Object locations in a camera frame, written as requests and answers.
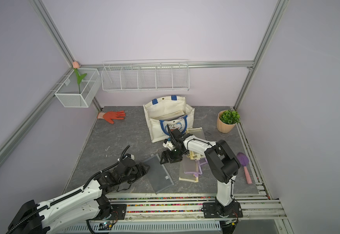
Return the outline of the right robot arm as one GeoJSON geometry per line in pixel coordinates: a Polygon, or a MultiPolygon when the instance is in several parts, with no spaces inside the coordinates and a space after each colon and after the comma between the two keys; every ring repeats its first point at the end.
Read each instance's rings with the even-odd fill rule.
{"type": "Polygon", "coordinates": [[[181,162],[190,151],[205,156],[213,176],[217,179],[217,195],[214,202],[205,202],[201,211],[205,218],[243,217],[240,203],[234,198],[235,178],[241,164],[226,141],[208,141],[191,133],[166,126],[172,149],[166,149],[160,157],[160,164],[181,162]]]}

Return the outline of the grey mesh pouch front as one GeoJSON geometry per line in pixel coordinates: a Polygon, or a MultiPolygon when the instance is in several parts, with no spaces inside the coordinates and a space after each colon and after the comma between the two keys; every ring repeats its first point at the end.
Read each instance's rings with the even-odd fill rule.
{"type": "Polygon", "coordinates": [[[160,164],[160,156],[158,154],[152,154],[143,161],[143,164],[149,168],[146,176],[156,194],[174,186],[174,182],[166,167],[160,164]]]}

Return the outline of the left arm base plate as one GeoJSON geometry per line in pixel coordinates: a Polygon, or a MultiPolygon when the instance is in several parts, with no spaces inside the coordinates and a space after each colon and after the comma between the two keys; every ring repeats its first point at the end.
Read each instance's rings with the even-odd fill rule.
{"type": "Polygon", "coordinates": [[[126,204],[111,204],[99,211],[91,220],[124,220],[126,215],[126,204]]]}

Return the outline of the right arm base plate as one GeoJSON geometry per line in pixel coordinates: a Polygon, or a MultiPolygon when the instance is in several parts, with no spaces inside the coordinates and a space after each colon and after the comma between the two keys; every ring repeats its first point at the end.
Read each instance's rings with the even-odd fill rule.
{"type": "Polygon", "coordinates": [[[242,218],[243,212],[239,202],[233,200],[229,205],[223,206],[217,200],[205,202],[201,208],[204,218],[242,218]]]}

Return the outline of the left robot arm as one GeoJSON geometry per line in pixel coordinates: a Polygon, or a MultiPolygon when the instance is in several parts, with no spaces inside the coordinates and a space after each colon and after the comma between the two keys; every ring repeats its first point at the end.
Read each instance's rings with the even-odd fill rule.
{"type": "Polygon", "coordinates": [[[112,205],[106,196],[131,186],[145,176],[150,166],[136,163],[126,151],[115,164],[93,174],[87,182],[57,198],[26,202],[8,226],[9,234],[55,234],[78,222],[102,220],[112,228],[125,217],[126,207],[112,205]]]}

